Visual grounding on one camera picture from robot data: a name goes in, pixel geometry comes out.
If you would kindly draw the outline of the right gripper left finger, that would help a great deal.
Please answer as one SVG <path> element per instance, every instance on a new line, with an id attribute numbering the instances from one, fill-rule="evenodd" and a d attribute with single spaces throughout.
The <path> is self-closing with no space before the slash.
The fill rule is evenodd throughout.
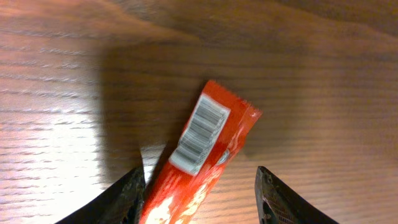
<path id="1" fill-rule="evenodd" d="M 145 187 L 144 169 L 136 167 L 57 224 L 138 224 Z"/>

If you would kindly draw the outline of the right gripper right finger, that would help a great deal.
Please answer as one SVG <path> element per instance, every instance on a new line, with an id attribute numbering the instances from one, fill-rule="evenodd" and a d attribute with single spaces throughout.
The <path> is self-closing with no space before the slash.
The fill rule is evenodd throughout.
<path id="1" fill-rule="evenodd" d="M 254 190 L 260 224 L 337 224 L 264 166 L 257 168 Z"/>

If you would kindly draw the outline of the red coffee stick sachet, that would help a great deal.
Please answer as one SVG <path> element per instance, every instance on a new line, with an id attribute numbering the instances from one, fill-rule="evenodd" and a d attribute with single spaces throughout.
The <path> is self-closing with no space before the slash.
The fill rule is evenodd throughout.
<path id="1" fill-rule="evenodd" d="M 155 180 L 140 223 L 189 223 L 261 114 L 214 80 L 208 81 Z"/>

